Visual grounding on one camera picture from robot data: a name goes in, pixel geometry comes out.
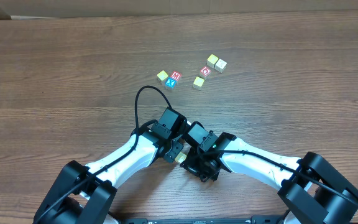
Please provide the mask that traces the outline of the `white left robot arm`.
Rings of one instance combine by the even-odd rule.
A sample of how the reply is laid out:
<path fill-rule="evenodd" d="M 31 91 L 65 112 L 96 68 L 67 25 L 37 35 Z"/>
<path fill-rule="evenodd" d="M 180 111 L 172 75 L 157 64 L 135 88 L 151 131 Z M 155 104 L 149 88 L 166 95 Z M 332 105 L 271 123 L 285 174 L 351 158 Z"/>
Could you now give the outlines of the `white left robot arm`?
<path fill-rule="evenodd" d="M 170 152 L 182 148 L 181 137 L 181 133 L 161 137 L 143 127 L 98 161 L 85 166 L 67 163 L 36 211 L 34 223 L 115 223 L 108 211 L 117 188 L 159 157 L 173 161 Z"/>

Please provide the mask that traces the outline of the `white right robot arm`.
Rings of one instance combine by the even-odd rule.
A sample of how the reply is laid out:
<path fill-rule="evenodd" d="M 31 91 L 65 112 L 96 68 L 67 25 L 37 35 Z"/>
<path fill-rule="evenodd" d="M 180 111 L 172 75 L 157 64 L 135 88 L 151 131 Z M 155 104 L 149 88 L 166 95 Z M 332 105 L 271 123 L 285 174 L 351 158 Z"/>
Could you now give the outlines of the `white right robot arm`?
<path fill-rule="evenodd" d="M 358 211 L 358 190 L 319 154 L 280 156 L 229 133 L 188 133 L 184 140 L 191 150 L 183 168 L 202 181 L 224 169 L 273 187 L 289 209 L 284 223 L 350 223 Z"/>

